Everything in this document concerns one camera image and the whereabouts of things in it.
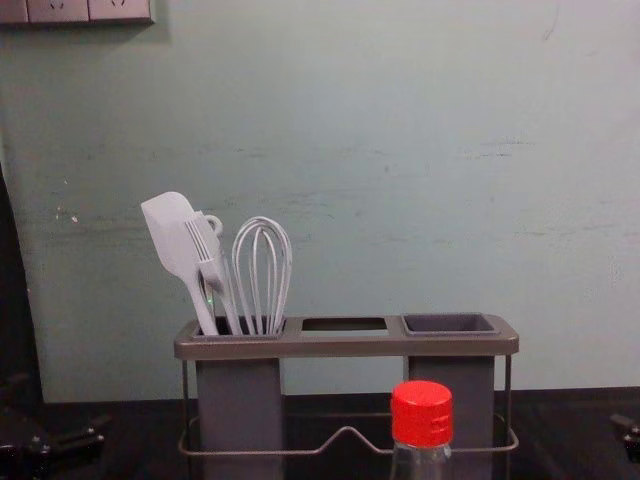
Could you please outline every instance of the light blue wall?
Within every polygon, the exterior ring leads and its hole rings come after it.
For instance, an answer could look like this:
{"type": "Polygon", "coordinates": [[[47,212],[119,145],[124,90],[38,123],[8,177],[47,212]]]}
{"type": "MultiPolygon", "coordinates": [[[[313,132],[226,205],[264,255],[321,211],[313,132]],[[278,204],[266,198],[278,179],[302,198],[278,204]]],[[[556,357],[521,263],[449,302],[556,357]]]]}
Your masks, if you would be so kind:
{"type": "MultiPolygon", "coordinates": [[[[158,21],[0,34],[48,400],[178,395],[193,311],[138,207],[166,190],[228,232],[284,224],[289,313],[496,313],[518,388],[640,383],[636,1],[159,1],[158,21]]],[[[379,390],[399,365],[290,367],[287,391],[336,371],[379,390]]]]}

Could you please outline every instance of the utensil holder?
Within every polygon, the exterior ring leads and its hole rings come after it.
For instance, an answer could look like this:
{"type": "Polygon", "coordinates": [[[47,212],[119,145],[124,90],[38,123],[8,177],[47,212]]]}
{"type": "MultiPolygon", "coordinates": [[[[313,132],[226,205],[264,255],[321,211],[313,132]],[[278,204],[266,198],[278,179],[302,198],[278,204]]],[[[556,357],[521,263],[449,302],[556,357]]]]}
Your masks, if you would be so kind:
{"type": "Polygon", "coordinates": [[[278,337],[200,334],[187,324],[174,342],[183,362],[185,433],[179,449],[204,460],[205,480],[282,480],[283,459],[319,455],[339,436],[355,434],[371,451],[388,455],[353,427],[344,426],[313,450],[286,450],[280,358],[402,356],[407,379],[440,382],[454,398],[453,459],[456,478],[490,480],[494,454],[509,479],[509,452],[518,446],[511,429],[511,355],[518,334],[502,318],[478,313],[386,317],[291,317],[278,337]],[[340,330],[346,335],[323,336],[340,330]],[[367,336],[365,330],[386,330],[367,336]],[[313,335],[305,332],[314,331],[313,335]],[[495,357],[505,357],[504,438],[493,446],[495,357]],[[200,443],[190,448],[187,370],[196,364],[200,443]]]}

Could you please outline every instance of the wall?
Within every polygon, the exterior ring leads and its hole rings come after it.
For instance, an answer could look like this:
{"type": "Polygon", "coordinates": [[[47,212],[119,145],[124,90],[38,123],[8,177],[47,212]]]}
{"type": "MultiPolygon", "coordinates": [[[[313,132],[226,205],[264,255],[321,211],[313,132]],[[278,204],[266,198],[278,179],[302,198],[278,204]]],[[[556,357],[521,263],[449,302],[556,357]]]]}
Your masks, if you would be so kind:
{"type": "MultiPolygon", "coordinates": [[[[637,2],[158,10],[147,29],[0,36],[48,400],[179,394],[192,307],[138,206],[166,190],[229,232],[280,220],[289,313],[491,312],[521,335],[517,388],[640,383],[637,2]]],[[[289,366],[287,390],[335,371],[332,391],[367,391],[399,366],[289,366]]]]}

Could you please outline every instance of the whisk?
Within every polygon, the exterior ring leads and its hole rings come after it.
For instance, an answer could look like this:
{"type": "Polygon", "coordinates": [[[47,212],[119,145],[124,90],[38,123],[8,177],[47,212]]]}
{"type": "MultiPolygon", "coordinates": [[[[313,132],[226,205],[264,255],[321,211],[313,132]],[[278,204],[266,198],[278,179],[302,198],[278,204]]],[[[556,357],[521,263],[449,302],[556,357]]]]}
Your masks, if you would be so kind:
{"type": "Polygon", "coordinates": [[[274,335],[280,333],[293,263],[291,242],[287,232],[278,222],[270,218],[253,217],[247,220],[240,227],[233,242],[231,262],[249,334],[274,335]],[[250,242],[247,255],[251,293],[248,299],[242,282],[240,263],[243,259],[242,249],[245,240],[252,234],[253,240],[250,242]],[[262,309],[258,282],[258,247],[262,240],[264,240],[264,246],[267,250],[267,289],[264,310],[262,309]]]}

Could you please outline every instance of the power socket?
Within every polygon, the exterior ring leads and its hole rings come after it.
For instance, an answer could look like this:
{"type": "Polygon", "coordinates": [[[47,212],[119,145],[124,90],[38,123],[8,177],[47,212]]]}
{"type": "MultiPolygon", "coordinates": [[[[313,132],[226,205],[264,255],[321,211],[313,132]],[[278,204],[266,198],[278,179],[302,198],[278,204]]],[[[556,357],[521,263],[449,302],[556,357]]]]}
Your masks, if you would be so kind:
{"type": "Polygon", "coordinates": [[[87,0],[27,0],[31,23],[88,22],[87,0]]]}
{"type": "Polygon", "coordinates": [[[89,0],[91,21],[152,23],[150,0],[89,0]]]}
{"type": "Polygon", "coordinates": [[[27,23],[26,0],[0,0],[0,25],[27,23]]]}

